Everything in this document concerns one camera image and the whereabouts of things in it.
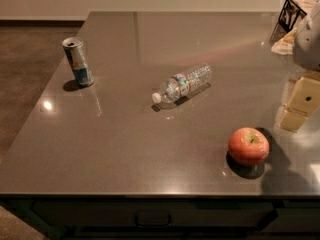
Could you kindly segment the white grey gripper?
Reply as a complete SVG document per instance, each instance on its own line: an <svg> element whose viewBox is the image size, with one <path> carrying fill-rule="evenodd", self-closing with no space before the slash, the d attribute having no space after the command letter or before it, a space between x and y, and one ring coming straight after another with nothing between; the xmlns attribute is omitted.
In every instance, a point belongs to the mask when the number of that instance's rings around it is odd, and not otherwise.
<svg viewBox="0 0 320 240"><path fill-rule="evenodd" d="M320 3L298 24L294 39L293 57L296 64L309 70L320 70ZM284 85L277 126L298 131L307 119L320 108L320 81L302 76Z"/></svg>

